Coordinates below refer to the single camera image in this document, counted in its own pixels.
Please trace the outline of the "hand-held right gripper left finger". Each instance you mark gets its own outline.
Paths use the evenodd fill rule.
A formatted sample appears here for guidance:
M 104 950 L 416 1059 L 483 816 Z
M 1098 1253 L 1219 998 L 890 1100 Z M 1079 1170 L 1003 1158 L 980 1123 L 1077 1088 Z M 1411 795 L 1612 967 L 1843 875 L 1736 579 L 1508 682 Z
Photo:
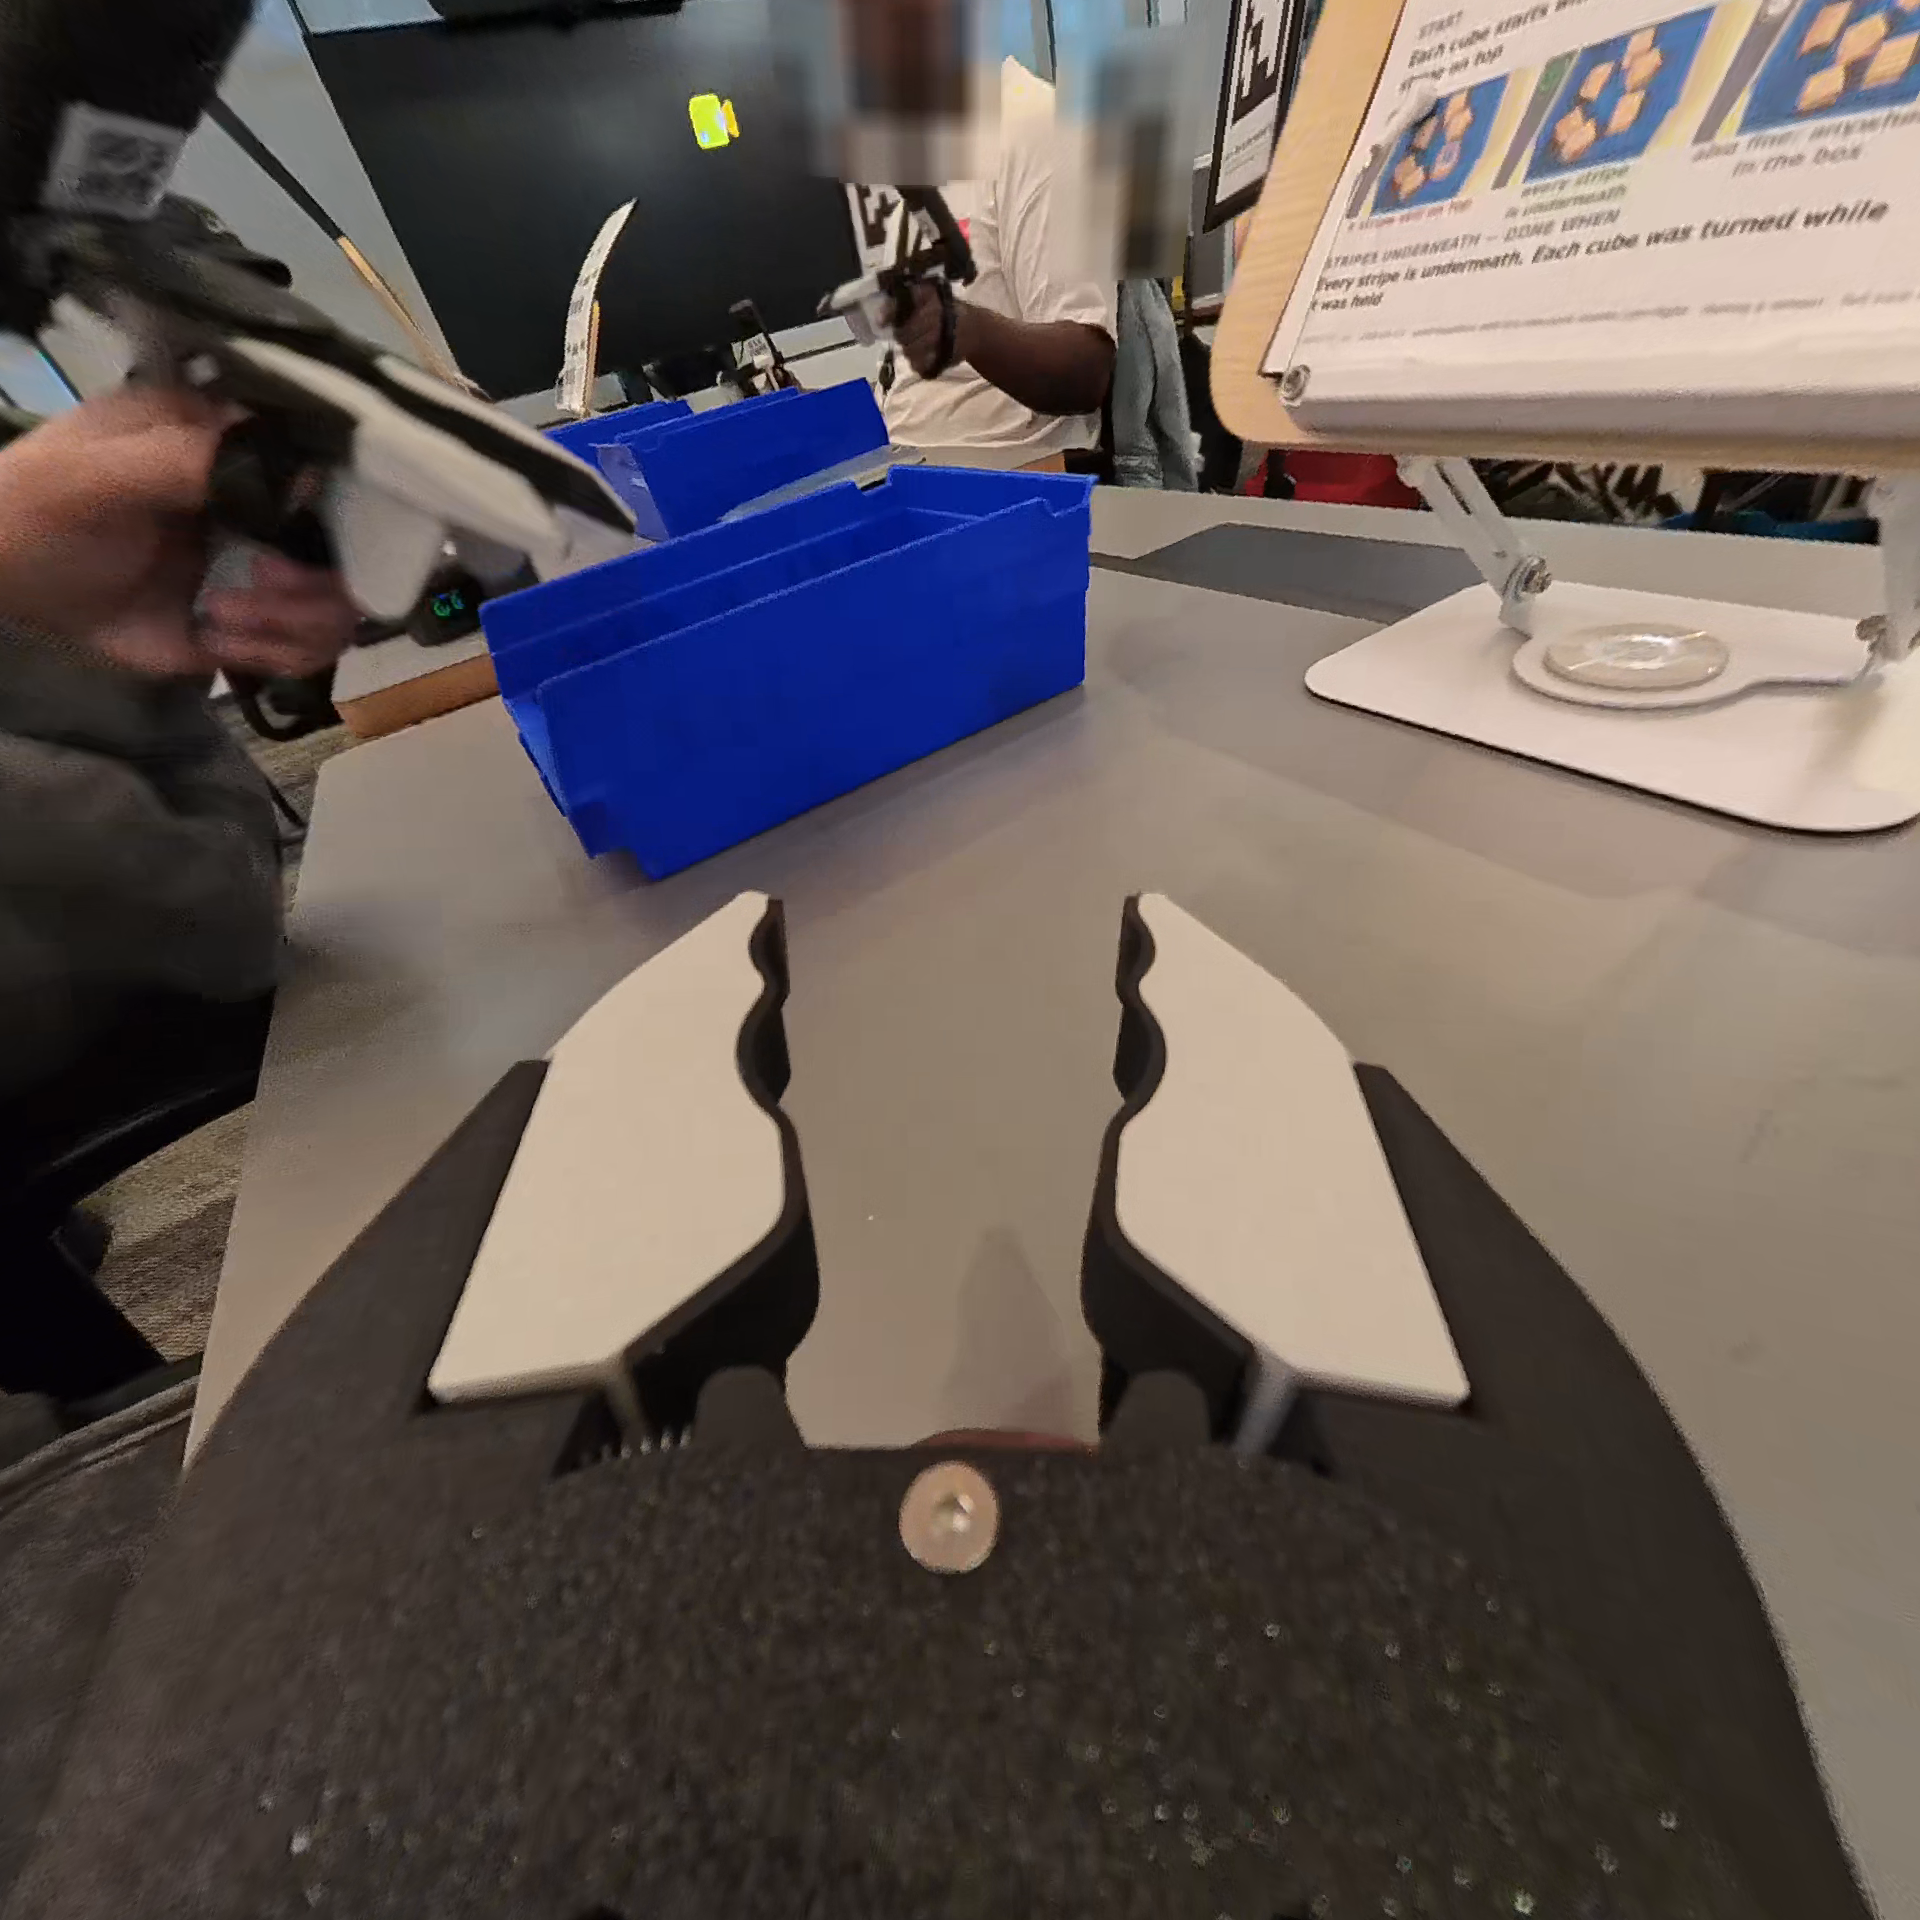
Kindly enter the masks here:
M 543 1055 L 429 1364 L 443 1407 L 584 1391 L 640 1446 L 709 1380 L 783 1380 L 821 1306 L 792 1120 L 783 911 L 738 894 Z

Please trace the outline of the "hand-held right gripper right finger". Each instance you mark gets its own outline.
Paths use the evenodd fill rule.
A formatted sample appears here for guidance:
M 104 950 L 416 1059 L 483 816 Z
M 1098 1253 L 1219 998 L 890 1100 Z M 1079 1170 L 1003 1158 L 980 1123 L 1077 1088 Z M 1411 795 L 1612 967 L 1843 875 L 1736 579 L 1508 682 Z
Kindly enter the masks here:
M 1311 1391 L 1462 1411 L 1466 1363 L 1332 1026 L 1164 894 L 1122 903 L 1115 994 L 1119 1107 L 1084 1245 L 1098 1427 L 1158 1374 L 1244 1455 Z

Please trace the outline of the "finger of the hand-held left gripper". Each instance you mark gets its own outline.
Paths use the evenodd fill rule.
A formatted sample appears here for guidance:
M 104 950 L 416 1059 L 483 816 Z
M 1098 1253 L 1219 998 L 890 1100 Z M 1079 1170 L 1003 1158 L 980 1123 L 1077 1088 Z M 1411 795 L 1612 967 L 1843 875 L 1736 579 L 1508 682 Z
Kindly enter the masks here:
M 535 482 L 570 538 L 631 538 L 602 471 L 511 416 L 350 331 L 192 331 L 184 384 L 243 414 L 214 454 L 207 507 L 244 538 L 314 538 L 355 426 L 436 428 Z
M 452 534 L 540 567 L 570 557 L 562 519 L 518 471 L 436 428 L 357 423 L 342 469 L 342 575 L 418 582 Z

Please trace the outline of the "blue plastic bin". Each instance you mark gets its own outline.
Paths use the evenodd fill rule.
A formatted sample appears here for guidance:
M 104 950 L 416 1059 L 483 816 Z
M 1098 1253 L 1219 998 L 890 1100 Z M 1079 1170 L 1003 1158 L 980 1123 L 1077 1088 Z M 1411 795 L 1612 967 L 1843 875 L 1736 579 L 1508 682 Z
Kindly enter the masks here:
M 693 419 L 687 399 L 646 399 L 607 414 L 564 421 L 540 431 L 588 466 L 599 466 L 599 447 L 615 446 L 631 435 L 676 426 Z
M 1068 471 L 898 466 L 483 611 L 496 691 L 590 856 L 659 879 L 1087 671 Z
M 659 544 L 768 498 L 882 474 L 898 454 L 874 388 L 850 379 L 733 399 L 631 435 L 599 447 L 599 474 L 628 504 L 638 539 Z

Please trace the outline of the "person's left forearm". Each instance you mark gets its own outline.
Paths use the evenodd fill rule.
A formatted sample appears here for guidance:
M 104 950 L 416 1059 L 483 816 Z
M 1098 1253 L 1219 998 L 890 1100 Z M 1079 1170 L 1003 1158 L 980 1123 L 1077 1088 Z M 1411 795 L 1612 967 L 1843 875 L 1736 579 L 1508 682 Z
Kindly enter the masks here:
M 206 682 L 4 627 L 4 1095 L 152 1002 L 261 996 L 278 950 L 277 808 Z

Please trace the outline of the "person's left hand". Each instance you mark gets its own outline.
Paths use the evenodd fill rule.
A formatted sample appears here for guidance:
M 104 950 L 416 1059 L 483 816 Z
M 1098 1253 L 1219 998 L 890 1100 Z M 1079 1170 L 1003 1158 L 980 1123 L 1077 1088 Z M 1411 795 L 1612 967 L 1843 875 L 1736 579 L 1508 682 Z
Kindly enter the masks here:
M 123 388 L 37 426 L 2 456 L 2 616 L 149 678 L 304 678 L 335 664 L 342 582 L 278 555 L 206 587 L 207 479 L 244 412 Z

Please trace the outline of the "black digital timer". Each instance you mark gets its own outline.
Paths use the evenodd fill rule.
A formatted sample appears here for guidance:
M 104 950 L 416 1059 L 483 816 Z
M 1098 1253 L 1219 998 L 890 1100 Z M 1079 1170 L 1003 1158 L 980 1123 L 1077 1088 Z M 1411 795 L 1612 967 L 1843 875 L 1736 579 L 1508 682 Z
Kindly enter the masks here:
M 400 628 L 428 650 L 467 640 L 480 632 L 490 597 L 492 587 L 464 567 L 443 567 L 426 582 Z

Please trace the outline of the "thin wooden board stand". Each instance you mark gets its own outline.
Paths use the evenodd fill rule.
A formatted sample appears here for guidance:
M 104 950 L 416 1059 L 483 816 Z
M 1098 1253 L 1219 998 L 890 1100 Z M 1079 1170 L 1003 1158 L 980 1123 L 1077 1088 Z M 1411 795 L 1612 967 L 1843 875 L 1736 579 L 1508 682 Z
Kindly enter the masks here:
M 221 130 L 228 141 L 246 155 L 253 167 L 277 184 L 277 189 L 319 231 L 324 239 L 342 259 L 344 267 L 368 294 L 379 303 L 391 324 L 405 336 L 416 362 L 432 374 L 446 379 L 469 396 L 483 396 L 469 376 L 459 370 L 452 355 L 428 336 L 413 308 L 400 296 L 400 291 L 381 274 L 373 259 L 357 246 L 348 228 L 342 228 L 332 212 L 310 194 L 310 189 L 286 167 L 286 162 L 252 130 L 252 126 L 216 93 L 206 108 L 206 118 Z

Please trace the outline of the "white paper sheet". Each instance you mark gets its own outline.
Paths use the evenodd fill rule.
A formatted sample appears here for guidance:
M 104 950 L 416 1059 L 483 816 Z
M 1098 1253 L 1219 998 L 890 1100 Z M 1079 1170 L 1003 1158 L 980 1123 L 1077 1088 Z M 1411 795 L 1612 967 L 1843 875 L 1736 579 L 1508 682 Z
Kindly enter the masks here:
M 583 421 L 592 412 L 597 342 L 602 330 L 602 283 L 616 239 L 632 214 L 632 206 L 636 198 L 627 198 L 602 222 L 567 296 L 562 358 L 556 384 L 556 405 L 567 421 Z

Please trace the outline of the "black display screen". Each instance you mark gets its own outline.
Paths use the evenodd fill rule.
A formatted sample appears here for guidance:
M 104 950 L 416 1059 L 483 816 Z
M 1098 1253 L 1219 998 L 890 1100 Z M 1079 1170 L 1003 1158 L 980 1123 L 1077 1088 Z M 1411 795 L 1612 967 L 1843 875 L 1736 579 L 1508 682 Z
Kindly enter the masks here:
M 811 170 L 772 5 L 298 5 L 326 95 L 462 370 L 551 388 L 578 271 L 597 366 L 636 376 L 814 322 L 856 277 L 842 183 Z

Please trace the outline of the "black office chair seat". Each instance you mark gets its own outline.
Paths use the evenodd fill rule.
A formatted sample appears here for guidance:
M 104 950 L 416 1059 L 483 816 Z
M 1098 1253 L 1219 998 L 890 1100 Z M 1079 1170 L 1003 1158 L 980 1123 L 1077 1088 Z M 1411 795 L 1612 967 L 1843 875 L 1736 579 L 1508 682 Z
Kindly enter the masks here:
M 142 1071 L 123 1090 L 61 1090 L 4 1112 L 4 1394 L 88 1406 L 165 1372 L 68 1227 L 98 1188 L 252 1102 L 258 1071 L 261 1046 L 228 1048 Z

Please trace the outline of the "white stand with wooden board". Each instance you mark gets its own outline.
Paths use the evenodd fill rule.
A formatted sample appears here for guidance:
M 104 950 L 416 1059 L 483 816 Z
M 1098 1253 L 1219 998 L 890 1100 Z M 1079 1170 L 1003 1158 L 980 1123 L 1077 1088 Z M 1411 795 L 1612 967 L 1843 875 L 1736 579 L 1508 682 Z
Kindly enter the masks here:
M 1300 406 L 1306 368 L 1263 373 L 1406 5 L 1325 5 L 1215 330 L 1214 398 L 1266 447 L 1398 462 L 1479 584 L 1307 671 L 1344 709 L 1718 816 L 1815 834 L 1915 820 L 1915 388 L 1622 398 L 1467 396 Z M 1851 474 L 1879 522 L 1879 606 L 1812 614 L 1687 592 L 1557 582 L 1475 460 L 1651 460 Z

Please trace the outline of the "red bag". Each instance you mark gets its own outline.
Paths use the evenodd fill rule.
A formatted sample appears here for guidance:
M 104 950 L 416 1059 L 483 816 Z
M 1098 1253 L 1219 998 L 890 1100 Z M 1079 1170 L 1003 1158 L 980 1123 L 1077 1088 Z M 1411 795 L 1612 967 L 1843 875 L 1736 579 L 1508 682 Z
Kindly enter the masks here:
M 1272 447 L 1263 460 L 1263 495 L 1387 511 L 1424 504 L 1391 454 L 1355 451 Z

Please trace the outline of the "grey jacket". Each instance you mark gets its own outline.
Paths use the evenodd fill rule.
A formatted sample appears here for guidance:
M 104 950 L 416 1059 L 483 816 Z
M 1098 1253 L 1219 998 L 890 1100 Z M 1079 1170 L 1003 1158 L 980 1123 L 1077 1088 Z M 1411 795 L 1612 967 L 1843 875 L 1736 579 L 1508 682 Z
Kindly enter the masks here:
M 1198 492 L 1182 336 L 1157 278 L 1124 278 L 1115 299 L 1110 479 L 1122 490 Z

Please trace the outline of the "black white marker sign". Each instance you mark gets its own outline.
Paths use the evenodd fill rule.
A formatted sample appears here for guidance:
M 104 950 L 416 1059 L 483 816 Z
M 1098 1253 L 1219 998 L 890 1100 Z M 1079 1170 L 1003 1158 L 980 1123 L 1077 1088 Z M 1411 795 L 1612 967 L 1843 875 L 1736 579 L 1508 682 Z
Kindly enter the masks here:
M 1226 6 L 1199 232 L 1239 220 L 1259 200 L 1319 12 L 1317 2 Z

